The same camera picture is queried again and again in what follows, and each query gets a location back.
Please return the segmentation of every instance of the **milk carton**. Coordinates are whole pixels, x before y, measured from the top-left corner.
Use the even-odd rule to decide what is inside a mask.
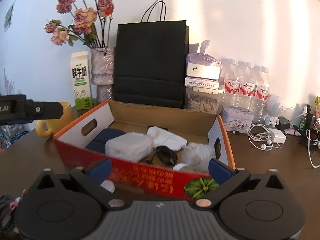
[[[89,59],[87,51],[71,54],[70,70],[76,109],[81,110],[92,108]]]

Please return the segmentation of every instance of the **green pumpkin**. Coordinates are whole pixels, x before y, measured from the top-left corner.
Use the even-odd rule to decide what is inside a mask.
[[[191,198],[201,198],[209,191],[219,187],[219,184],[212,178],[200,178],[190,181],[184,186],[185,195]]]

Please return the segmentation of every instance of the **brown table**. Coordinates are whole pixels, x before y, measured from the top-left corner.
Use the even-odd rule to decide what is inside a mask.
[[[299,145],[296,137],[287,136],[287,141],[281,145],[280,150],[264,152],[254,148],[246,135],[228,134],[237,167],[244,167],[252,173],[264,173],[270,168],[281,172],[307,216],[299,239],[319,239],[320,168],[312,168],[307,149]],[[320,163],[319,151],[315,152],[312,158],[314,163]],[[9,193],[19,196],[22,190],[28,189],[37,175],[46,167],[52,168],[56,173],[69,170],[62,164],[52,139],[41,138],[33,130],[0,154],[0,194]],[[117,193],[126,200],[165,199],[149,194],[128,193],[123,190],[117,190]]]

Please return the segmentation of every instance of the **white logo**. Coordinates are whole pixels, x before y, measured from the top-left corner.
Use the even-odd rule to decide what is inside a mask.
[[[164,206],[164,204],[162,202],[156,205],[156,207],[158,207],[158,208],[162,208],[163,206]]]
[[[0,112],[4,112],[4,111],[9,111],[9,106],[4,106],[2,108],[2,106],[0,106]]]

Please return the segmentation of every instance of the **vase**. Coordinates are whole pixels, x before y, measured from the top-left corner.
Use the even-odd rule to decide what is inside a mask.
[[[91,50],[91,83],[97,86],[97,103],[112,99],[114,48]]]

